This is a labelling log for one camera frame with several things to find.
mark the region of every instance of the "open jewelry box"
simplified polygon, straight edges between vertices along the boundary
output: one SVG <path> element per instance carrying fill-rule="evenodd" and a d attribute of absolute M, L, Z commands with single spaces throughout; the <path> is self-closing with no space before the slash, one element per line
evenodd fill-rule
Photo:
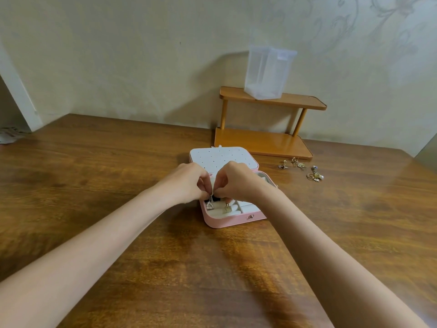
<path fill-rule="evenodd" d="M 190 161 L 199 164 L 208 171 L 211 183 L 214 187 L 217 172 L 229 161 L 245 163 L 258 176 L 263 178 L 272 186 L 276 186 L 270 177 L 263 171 L 259 171 L 259 164 L 251 154 L 242 147 L 211 147 L 197 148 L 190 151 Z M 232 201 L 229 205 L 231 212 L 225 212 L 225 202 L 216 201 L 212 203 L 214 209 L 208 210 L 206 203 L 200 201 L 203 217 L 207 225 L 212 228 L 234 226 L 236 224 L 262 220 L 265 215 L 258 207 L 249 202 Z"/>

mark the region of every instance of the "lower shelf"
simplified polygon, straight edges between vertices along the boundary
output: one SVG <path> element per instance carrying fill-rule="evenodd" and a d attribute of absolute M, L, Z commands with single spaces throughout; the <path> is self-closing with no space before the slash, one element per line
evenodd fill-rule
<path fill-rule="evenodd" d="M 297 157 L 311 160 L 313 155 L 299 136 L 292 137 L 286 133 L 216 128 L 214 146 L 239 146 L 252 154 Z"/>

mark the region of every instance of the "person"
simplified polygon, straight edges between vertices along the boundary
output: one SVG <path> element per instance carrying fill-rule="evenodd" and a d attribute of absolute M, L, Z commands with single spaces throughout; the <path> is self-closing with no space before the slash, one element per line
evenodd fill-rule
<path fill-rule="evenodd" d="M 155 186 L 0 283 L 0 327 L 55 327 L 163 211 L 207 199 L 207 171 L 181 164 Z M 245 164 L 227 163 L 214 195 L 254 203 L 276 229 L 335 327 L 427 325 L 343 251 L 279 189 Z"/>

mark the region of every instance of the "jewelry box lid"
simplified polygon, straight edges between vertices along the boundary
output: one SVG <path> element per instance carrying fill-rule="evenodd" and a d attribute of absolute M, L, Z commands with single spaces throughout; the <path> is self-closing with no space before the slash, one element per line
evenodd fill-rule
<path fill-rule="evenodd" d="M 252 170 L 258 170 L 258 162 L 247 149 L 242 147 L 195 148 L 190 151 L 190 160 L 204 167 L 210 174 L 217 172 L 229 161 L 245 163 Z"/>

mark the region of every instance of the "upper shelf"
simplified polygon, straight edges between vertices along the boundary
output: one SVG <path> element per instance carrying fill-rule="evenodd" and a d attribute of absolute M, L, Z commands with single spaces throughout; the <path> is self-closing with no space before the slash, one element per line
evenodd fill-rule
<path fill-rule="evenodd" d="M 222 86 L 220 88 L 220 98 L 224 100 L 240 100 L 245 102 L 257 102 L 260 104 L 276 104 L 287 107 L 326 110 L 326 105 L 316 97 L 300 94 L 282 93 L 280 99 L 257 100 L 248 95 L 241 88 Z"/>

